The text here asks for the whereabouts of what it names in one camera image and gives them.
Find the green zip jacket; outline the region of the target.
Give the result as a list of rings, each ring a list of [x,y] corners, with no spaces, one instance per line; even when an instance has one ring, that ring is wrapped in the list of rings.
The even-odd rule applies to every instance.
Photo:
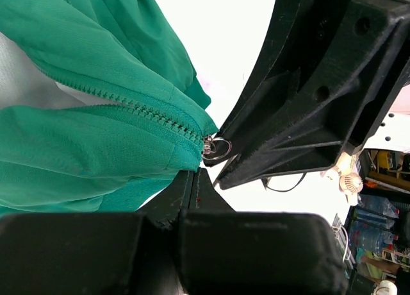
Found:
[[[155,0],[1,0],[1,214],[134,212],[218,128]]]

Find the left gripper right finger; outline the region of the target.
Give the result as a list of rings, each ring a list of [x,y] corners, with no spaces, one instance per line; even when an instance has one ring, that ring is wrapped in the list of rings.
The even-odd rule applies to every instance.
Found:
[[[179,220],[179,274],[187,293],[346,293],[341,253],[323,217],[236,212],[202,168],[190,192]]]

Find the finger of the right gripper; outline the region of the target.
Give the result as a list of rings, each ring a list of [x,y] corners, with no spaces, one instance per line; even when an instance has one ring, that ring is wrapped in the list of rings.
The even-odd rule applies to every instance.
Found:
[[[275,0],[218,133],[217,183],[331,168],[363,149],[408,83],[409,0]]]

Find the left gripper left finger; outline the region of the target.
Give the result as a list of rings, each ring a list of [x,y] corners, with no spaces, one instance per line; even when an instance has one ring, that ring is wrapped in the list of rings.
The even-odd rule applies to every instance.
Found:
[[[11,214],[1,219],[2,294],[188,294],[179,214],[194,173],[136,212]]]

